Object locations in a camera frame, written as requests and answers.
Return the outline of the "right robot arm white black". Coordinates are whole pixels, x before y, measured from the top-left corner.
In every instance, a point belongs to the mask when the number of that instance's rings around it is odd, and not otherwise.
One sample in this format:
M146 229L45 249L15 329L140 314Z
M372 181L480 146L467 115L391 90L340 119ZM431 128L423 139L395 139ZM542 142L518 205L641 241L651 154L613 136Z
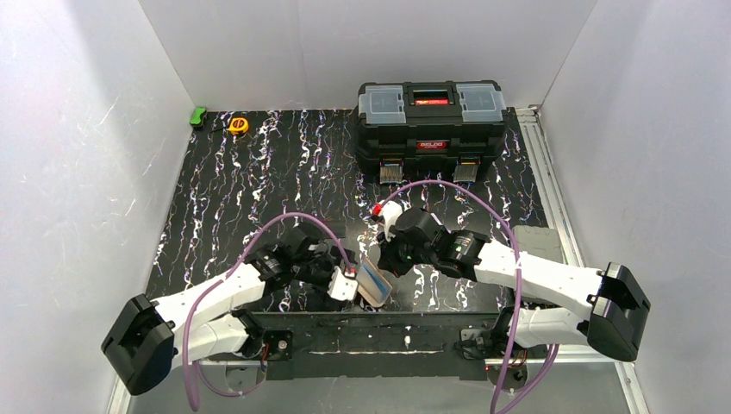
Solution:
M374 207L382 223L378 268L402 276L429 265L454 279L513 289L549 303L523 310L515 301L496 323L492 342L519 348L583 345L616 361L637 359L651 302L632 272L610 262L606 269L577 267L516 252L487 235L449 230L420 208L389 202Z

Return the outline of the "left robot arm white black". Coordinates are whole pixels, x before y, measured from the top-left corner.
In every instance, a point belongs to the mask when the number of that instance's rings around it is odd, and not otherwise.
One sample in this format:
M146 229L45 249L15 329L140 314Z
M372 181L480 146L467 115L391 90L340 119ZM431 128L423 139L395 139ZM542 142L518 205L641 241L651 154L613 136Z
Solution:
M266 361L284 340L245 308L293 281L312 285L335 302L355 298L357 255L339 236L299 223L254 248L233 272L183 292L132 297L122 307L101 350L127 391L138 396L184 365L219 354Z

